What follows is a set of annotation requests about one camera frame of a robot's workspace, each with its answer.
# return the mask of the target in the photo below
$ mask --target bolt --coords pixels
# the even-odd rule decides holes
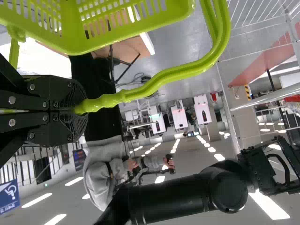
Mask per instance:
[[[33,133],[33,132],[31,132],[31,133],[29,134],[29,138],[30,138],[30,139],[33,139],[33,138],[34,138],[34,133]]]
[[[58,116],[53,116],[53,121],[57,122],[58,121]]]
[[[53,107],[54,107],[54,108],[57,108],[57,107],[58,107],[58,102],[57,102],[57,101],[53,102]]]
[[[9,126],[10,127],[14,127],[15,126],[15,120],[14,119],[11,119],[9,122],[8,122]]]
[[[30,90],[34,90],[36,86],[34,84],[29,85]]]
[[[8,98],[8,102],[9,102],[10,104],[12,104],[12,105],[15,103],[15,100],[16,100],[15,96],[10,96],[10,97]]]

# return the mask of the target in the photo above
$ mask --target person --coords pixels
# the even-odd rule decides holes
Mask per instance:
[[[72,78],[86,90],[88,98],[116,92],[110,79],[110,62],[93,58],[91,53],[69,56]],[[155,170],[166,165],[174,169],[174,162],[164,157],[145,156],[125,159],[126,146],[122,138],[120,110],[104,108],[89,114],[84,132],[87,142],[86,160],[83,165],[84,186],[92,203],[104,211],[113,198],[116,187],[128,180],[128,171],[136,167]]]

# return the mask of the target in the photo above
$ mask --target green metal handle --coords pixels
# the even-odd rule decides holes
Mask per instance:
[[[210,69],[225,50],[231,30],[226,0],[213,0],[213,3],[215,10],[213,10],[210,0],[200,0],[213,43],[210,52],[202,59],[161,71],[140,88],[121,90],[115,94],[103,94],[97,99],[86,99],[74,108],[74,112],[83,115],[97,112],[101,108],[112,108],[119,103],[145,98],[167,83],[197,76]]]

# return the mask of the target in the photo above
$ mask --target ceiling light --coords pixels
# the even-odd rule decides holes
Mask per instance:
[[[261,129],[262,132],[269,132],[270,129]]]
[[[29,202],[29,203],[23,205],[22,208],[28,208],[28,207],[30,207],[30,206],[32,206],[32,205],[34,205],[34,204],[36,204],[36,203],[38,203],[38,202],[44,200],[44,199],[50,197],[51,195],[52,195],[52,193],[44,194],[44,195],[42,195],[42,196],[36,198],[35,200],[32,200],[31,202]]]
[[[270,144],[268,147],[276,150],[281,150],[281,147],[277,144]]]
[[[73,184],[75,184],[75,183],[81,181],[82,179],[83,179],[83,177],[77,177],[76,179],[74,179],[74,180],[72,180],[72,181],[66,183],[65,186],[71,186],[71,185],[73,185]]]
[[[261,194],[258,190],[255,193],[249,193],[249,195],[271,219],[277,220],[290,218],[290,216],[275,202],[273,202],[272,199]]]
[[[275,148],[275,144],[270,144],[268,147],[274,149]]]
[[[89,198],[90,198],[89,194],[86,194],[84,197],[82,197],[82,199],[89,199]]]
[[[213,148],[213,147],[210,147],[210,148],[208,148],[208,151],[209,151],[209,152],[216,152],[216,149]]]
[[[166,165],[163,165],[163,167],[161,168],[161,170],[167,170],[167,169],[169,169],[169,167]]]
[[[225,158],[224,158],[224,156],[222,156],[222,154],[215,154],[214,157],[217,159],[217,161],[225,160]]]
[[[50,221],[48,221],[47,223],[45,223],[44,225],[55,225],[57,224],[59,221],[61,221],[63,218],[65,218],[67,215],[66,214],[60,214],[57,215],[56,217],[52,218]]]
[[[159,184],[159,183],[164,182],[164,180],[165,180],[165,176],[159,176],[156,178],[155,183]]]
[[[132,12],[132,8],[131,6],[127,7],[127,10],[128,10],[128,14],[129,14],[129,18],[131,20],[131,22],[135,22],[135,17],[133,16],[133,12]]]
[[[146,45],[147,49],[149,50],[151,55],[155,54],[154,45],[147,33],[140,33],[140,37],[143,40],[144,44]]]

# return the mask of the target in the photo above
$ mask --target yellow warning stripe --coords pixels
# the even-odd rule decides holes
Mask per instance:
[[[245,85],[245,91],[246,91],[246,95],[248,98],[248,101],[251,101],[251,92],[250,92],[250,88],[248,87],[248,85]]]

